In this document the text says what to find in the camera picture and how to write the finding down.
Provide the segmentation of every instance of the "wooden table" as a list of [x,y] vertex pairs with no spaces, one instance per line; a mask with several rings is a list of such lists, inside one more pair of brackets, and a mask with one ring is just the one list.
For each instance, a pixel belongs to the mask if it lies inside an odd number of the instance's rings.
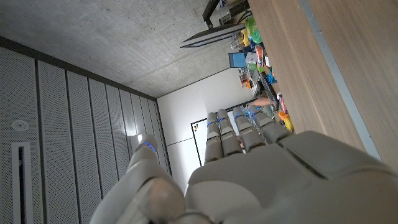
[[[398,170],[398,4],[308,0],[381,159]],[[249,0],[296,132],[364,151],[299,0]]]

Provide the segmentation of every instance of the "green object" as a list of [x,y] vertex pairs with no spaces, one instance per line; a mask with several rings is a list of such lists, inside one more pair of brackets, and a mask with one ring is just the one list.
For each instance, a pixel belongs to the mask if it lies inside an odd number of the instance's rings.
[[261,35],[259,29],[257,28],[254,17],[251,16],[246,19],[246,29],[248,30],[249,40],[253,40],[253,42],[256,44],[260,44],[262,42]]
[[257,71],[261,74],[261,72],[264,71],[264,68],[262,66],[257,66]]
[[248,70],[256,71],[257,65],[255,63],[248,64]]

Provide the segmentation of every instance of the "orange object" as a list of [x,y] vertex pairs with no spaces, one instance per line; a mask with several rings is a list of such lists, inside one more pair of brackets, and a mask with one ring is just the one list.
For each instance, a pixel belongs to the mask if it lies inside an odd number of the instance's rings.
[[289,114],[285,114],[285,112],[280,111],[279,112],[279,117],[282,121],[285,121],[285,118],[288,118],[290,115]]
[[256,54],[257,54],[257,59],[262,59],[262,47],[261,46],[257,46],[256,47]]

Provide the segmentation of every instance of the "white robotic hand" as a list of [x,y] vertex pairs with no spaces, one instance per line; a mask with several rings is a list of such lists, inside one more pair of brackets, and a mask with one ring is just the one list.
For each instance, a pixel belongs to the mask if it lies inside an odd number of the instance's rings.
[[185,195],[162,170],[147,136],[91,223],[397,223],[398,175],[347,144],[292,134],[251,106],[208,115],[205,165]]

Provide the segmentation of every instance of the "gray wall panel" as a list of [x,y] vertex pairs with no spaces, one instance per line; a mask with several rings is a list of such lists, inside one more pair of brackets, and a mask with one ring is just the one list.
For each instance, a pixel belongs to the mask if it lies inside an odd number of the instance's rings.
[[78,223],[65,71],[39,62],[48,223]]
[[162,147],[163,147],[164,154],[165,154],[165,161],[166,161],[166,164],[167,164],[167,165],[166,165],[166,166],[167,166],[167,171],[168,171],[169,174],[171,175],[171,174],[172,174],[172,171],[171,171],[171,167],[170,167],[170,163],[169,163],[169,155],[167,154],[167,147],[166,147],[166,145],[165,145],[165,141],[164,141],[164,137],[163,137],[163,130],[162,130],[162,124],[161,124],[161,122],[160,122],[159,109],[158,109],[158,107],[157,107],[157,103],[154,102],[154,104],[155,104],[155,110],[156,110],[157,123],[158,123],[158,125],[159,125],[159,130],[160,130],[160,139],[161,139],[161,141],[162,141]]
[[152,120],[152,126],[154,127],[154,135],[157,140],[157,156],[159,157],[159,164],[164,168],[164,170],[168,171],[166,165],[166,157],[164,154],[165,151],[164,151],[163,141],[160,136],[160,128],[157,122],[155,102],[148,100],[148,104],[149,104],[150,118]]
[[67,79],[80,216],[82,223],[89,223],[101,201],[101,190],[88,80],[86,77],[72,72],[68,72]]
[[[124,90],[120,90],[119,93],[122,104],[124,127],[126,128],[126,136],[135,136],[137,134],[137,129],[134,112],[132,111],[130,93]],[[127,144],[127,146],[129,148],[130,155],[132,155],[131,144]]]
[[116,160],[113,149],[111,123],[109,120],[108,101],[105,84],[89,80],[91,105],[95,129],[96,147],[98,151],[99,172],[103,196],[105,196],[118,181]]
[[144,116],[142,115],[141,101],[139,99],[139,96],[137,95],[131,93],[130,96],[131,96],[132,109],[134,111],[134,119],[136,120],[137,134],[144,134],[146,133],[146,131],[144,124]]
[[[11,143],[22,141],[30,142],[33,222],[43,223],[36,96],[34,59],[0,47],[0,223],[12,223]],[[27,131],[11,128],[11,123],[19,119],[28,122]]]
[[119,89],[106,85],[106,94],[108,97],[109,115],[111,117],[116,165],[118,168],[119,178],[121,178],[126,173],[130,158],[127,148],[126,132],[124,130]]
[[144,123],[145,123],[146,133],[154,134],[154,129],[152,127],[152,121],[150,120],[148,100],[145,98],[142,98],[142,97],[140,97],[140,100],[141,100],[142,114],[144,115]]

